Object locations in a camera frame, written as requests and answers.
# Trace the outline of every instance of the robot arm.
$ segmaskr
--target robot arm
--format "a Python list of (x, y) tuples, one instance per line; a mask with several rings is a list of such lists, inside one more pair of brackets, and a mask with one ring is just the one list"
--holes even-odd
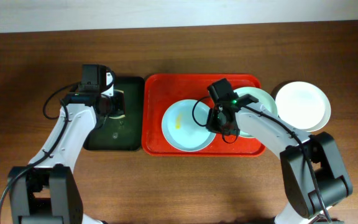
[[(221, 134), (247, 132), (280, 160), (289, 204), (275, 217), (275, 224), (305, 224), (324, 210), (350, 196), (349, 175), (332, 136), (316, 136), (275, 117), (251, 95), (238, 97), (230, 83), (220, 80), (208, 87), (214, 101), (207, 129)], [(313, 170), (311, 162), (321, 163)]]
[[(124, 116), (124, 95), (114, 91), (114, 80), (115, 74), (108, 67), (83, 65), (78, 92), (64, 97), (65, 106), (60, 110), (55, 127), (44, 146), (29, 162), (37, 165), (21, 176), (10, 191), (13, 223), (103, 223), (83, 214), (73, 171), (89, 133), (103, 125), (107, 116)], [(56, 143), (53, 152), (38, 164)], [(9, 180), (17, 178), (25, 169), (13, 167)], [(49, 189), (50, 198), (34, 197), (34, 192), (42, 189)]]

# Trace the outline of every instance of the food residue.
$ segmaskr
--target food residue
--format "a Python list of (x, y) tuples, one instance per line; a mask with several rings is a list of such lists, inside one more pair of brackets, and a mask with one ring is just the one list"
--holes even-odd
[(179, 114), (179, 115), (177, 116), (177, 122), (176, 122), (176, 125), (175, 125), (175, 127), (176, 127), (177, 129), (180, 129), (181, 117), (182, 117), (182, 114)]

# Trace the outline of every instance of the white dish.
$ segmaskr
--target white dish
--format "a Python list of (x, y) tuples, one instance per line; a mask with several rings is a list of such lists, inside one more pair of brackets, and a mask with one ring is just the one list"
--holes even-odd
[[(272, 96), (270, 96), (270, 94), (268, 94), (266, 91), (255, 87), (242, 87), (234, 90), (234, 92), (237, 93), (239, 96), (251, 94), (252, 96), (256, 97), (259, 102), (261, 102), (272, 114), (274, 114), (275, 116), (278, 115), (276, 103), (274, 102)], [(240, 131), (239, 136), (243, 138), (254, 138), (250, 134), (245, 133), (243, 131)]]
[[(211, 144), (215, 133), (198, 126), (191, 115), (197, 101), (181, 100), (172, 104), (162, 118), (162, 133), (171, 146), (185, 152), (196, 152)], [(195, 108), (197, 122), (205, 124), (209, 106), (199, 102)]]
[(321, 129), (331, 116), (327, 96), (307, 82), (291, 82), (283, 86), (276, 95), (276, 104), (281, 119), (304, 131)]

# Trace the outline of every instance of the black cable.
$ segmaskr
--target black cable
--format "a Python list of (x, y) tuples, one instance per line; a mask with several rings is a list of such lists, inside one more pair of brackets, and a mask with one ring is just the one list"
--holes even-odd
[(224, 131), (222, 131), (222, 139), (224, 142), (228, 143), (228, 144), (232, 144), (232, 143), (235, 143), (237, 141), (237, 139), (239, 138), (239, 130), (236, 131), (236, 139), (233, 141), (233, 142), (228, 142), (225, 138), (224, 138)]
[(201, 102), (201, 100), (205, 100), (207, 98), (209, 98), (210, 96), (204, 96), (202, 97), (201, 99), (197, 100), (196, 104), (194, 105), (193, 107), (193, 110), (191, 111), (191, 115), (193, 116), (193, 120), (196, 124), (198, 124), (198, 126), (201, 126), (201, 127), (205, 127), (207, 124), (200, 124), (197, 120), (196, 120), (196, 117), (194, 116), (194, 110), (196, 109), (196, 106), (199, 102)]
[(323, 198), (321, 196), (321, 192), (320, 192), (320, 189), (318, 187), (318, 184), (317, 184), (317, 178), (316, 178), (316, 174), (314, 173), (314, 170), (313, 170), (313, 166), (311, 164), (311, 161), (310, 161), (310, 158), (309, 156), (307, 155), (307, 152), (306, 152), (306, 149), (304, 147), (304, 145), (302, 144), (302, 142), (299, 140), (298, 136), (296, 136), (296, 134), (290, 130), (288, 127), (286, 127), (283, 123), (279, 122), (277, 119), (261, 112), (261, 111), (257, 111), (253, 108), (250, 108), (249, 106), (242, 106), (244, 108), (247, 108), (248, 110), (260, 115), (260, 116), (264, 116), (265, 118), (268, 118), (269, 120), (272, 120), (273, 122), (277, 123), (278, 125), (280, 125), (286, 132), (288, 132), (291, 137), (293, 139), (295, 139), (295, 141), (299, 144), (301, 150), (302, 150), (302, 153), (303, 153), (303, 157), (305, 158), (305, 161), (306, 163), (308, 164), (308, 167), (309, 167), (309, 171), (310, 171), (310, 175), (311, 175), (311, 178), (313, 180), (313, 185), (314, 185), (314, 188), (316, 189), (316, 193), (317, 193), (317, 197), (318, 197), (318, 200), (320, 202), (320, 205), (321, 205), (321, 208), (323, 209), (323, 212), (324, 212), (324, 215), (327, 219), (327, 222), (328, 223), (332, 223), (333, 221), (331, 220), (331, 217), (329, 216), (329, 213), (327, 211), (327, 208), (323, 202)]
[(47, 118), (47, 119), (58, 119), (59, 116), (56, 116), (56, 117), (50, 117), (47, 115), (47, 105), (49, 103), (49, 101), (58, 93), (60, 93), (62, 90), (65, 90), (69, 87), (73, 87), (70, 91), (75, 91), (78, 87), (78, 85), (81, 84), (81, 82), (76, 82), (76, 83), (72, 83), (70, 85), (67, 85), (67, 86), (64, 86), (60, 89), (58, 89), (56, 92), (52, 93), (52, 95), (50, 95), (48, 97), (48, 99), (46, 100), (46, 102), (44, 103), (44, 106), (42, 107), (42, 113), (44, 114), (44, 116)]
[(44, 160), (46, 160), (51, 153), (55, 150), (55, 148), (57, 147), (58, 143), (60, 142), (61, 138), (63, 137), (63, 134), (66, 130), (67, 124), (68, 124), (68, 110), (66, 105), (64, 104), (64, 102), (62, 100), (60, 100), (60, 104), (62, 105), (63, 109), (65, 110), (65, 123), (62, 127), (62, 130), (60, 131), (58, 137), (56, 138), (55, 143), (53, 144), (53, 146), (50, 148), (50, 150), (48, 152), (45, 152), (45, 155), (35, 161), (32, 164), (29, 164), (26, 166), (25, 169), (23, 169), (19, 174), (17, 174), (14, 178), (12, 178), (9, 183), (6, 185), (4, 192), (2, 193), (1, 199), (0, 199), (0, 223), (1, 223), (1, 211), (2, 211), (2, 205), (4, 203), (5, 197), (8, 193), (8, 191), (10, 191), (12, 189), (12, 186), (16, 183), (17, 180), (19, 180), (23, 175), (25, 175), (28, 171), (30, 171), (31, 169), (33, 169), (35, 166), (37, 166), (38, 164), (40, 164), (41, 162), (43, 162)]

